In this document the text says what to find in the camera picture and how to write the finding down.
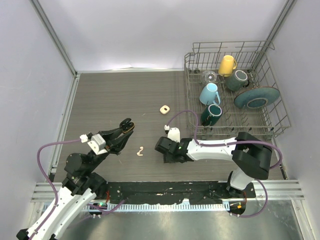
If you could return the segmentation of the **black gold-trimmed earbud case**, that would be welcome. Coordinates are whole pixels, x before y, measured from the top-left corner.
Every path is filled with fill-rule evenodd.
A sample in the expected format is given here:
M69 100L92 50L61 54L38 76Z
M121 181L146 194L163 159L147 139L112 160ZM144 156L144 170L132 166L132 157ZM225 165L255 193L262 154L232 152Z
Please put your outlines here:
M131 130L133 130L135 128L135 123L132 122L131 118L126 118L124 119L120 124L119 124L119 128L121 129L122 133L128 133Z

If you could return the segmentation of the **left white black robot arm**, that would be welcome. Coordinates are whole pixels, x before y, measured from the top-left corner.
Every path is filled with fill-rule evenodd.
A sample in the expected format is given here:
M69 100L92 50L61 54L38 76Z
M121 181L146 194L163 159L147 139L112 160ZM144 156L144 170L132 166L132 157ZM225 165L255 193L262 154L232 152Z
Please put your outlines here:
M131 118L126 118L118 128L82 134L77 142L88 144L90 151L68 155L61 188L56 189L52 182L49 183L54 200L31 227L21 229L16 237L19 240L59 240L90 201L106 195L107 181L94 170L107 156L121 153L134 127Z

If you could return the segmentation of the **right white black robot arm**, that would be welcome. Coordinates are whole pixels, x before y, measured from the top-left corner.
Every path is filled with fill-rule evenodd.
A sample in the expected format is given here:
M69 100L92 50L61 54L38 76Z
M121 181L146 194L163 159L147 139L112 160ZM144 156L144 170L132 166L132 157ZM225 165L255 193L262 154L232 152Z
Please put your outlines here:
M241 196L253 180L269 178L272 148L247 132L222 140L173 140L162 136L154 148L163 154L164 163L185 163L200 160L232 161L237 169L229 174L225 193L227 198Z

